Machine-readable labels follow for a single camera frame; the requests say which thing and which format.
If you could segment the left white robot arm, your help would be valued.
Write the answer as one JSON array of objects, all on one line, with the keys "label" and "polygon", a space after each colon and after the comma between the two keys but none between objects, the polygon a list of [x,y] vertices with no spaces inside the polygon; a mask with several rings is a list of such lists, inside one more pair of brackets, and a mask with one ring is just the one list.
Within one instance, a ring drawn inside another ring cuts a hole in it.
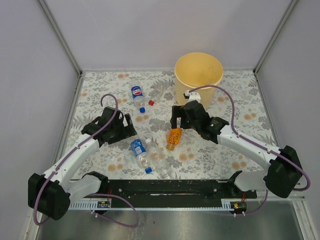
[{"label": "left white robot arm", "polygon": [[105,107],[102,115],[86,124],[78,140],[64,156],[42,174],[28,179],[27,203],[34,213],[61,219],[71,204],[94,194],[102,198],[111,191],[108,177],[91,171],[71,182],[84,162],[104,144],[114,144],[137,135],[131,116]]}]

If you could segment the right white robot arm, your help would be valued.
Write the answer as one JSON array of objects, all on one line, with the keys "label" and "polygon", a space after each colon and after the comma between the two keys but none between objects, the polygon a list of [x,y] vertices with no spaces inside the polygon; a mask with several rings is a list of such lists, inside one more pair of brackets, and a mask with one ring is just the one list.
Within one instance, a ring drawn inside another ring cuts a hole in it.
[{"label": "right white robot arm", "polygon": [[287,198],[302,177],[302,167],[294,148],[279,148],[263,144],[239,132],[235,133],[228,121],[211,117],[196,100],[172,107],[172,129],[195,130],[204,140],[231,148],[258,164],[259,171],[237,171],[230,177],[228,194],[239,198],[248,191],[270,191]]}]

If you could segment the orange label plastic bottle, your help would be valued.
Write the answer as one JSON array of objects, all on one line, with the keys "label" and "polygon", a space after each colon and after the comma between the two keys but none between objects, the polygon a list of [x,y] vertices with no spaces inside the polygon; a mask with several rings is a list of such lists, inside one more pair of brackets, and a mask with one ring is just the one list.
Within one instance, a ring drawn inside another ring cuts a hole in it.
[{"label": "orange label plastic bottle", "polygon": [[169,134],[167,136],[167,145],[166,149],[173,151],[175,149],[175,146],[179,144],[180,139],[182,136],[182,129],[181,128],[172,128],[169,131]]}]

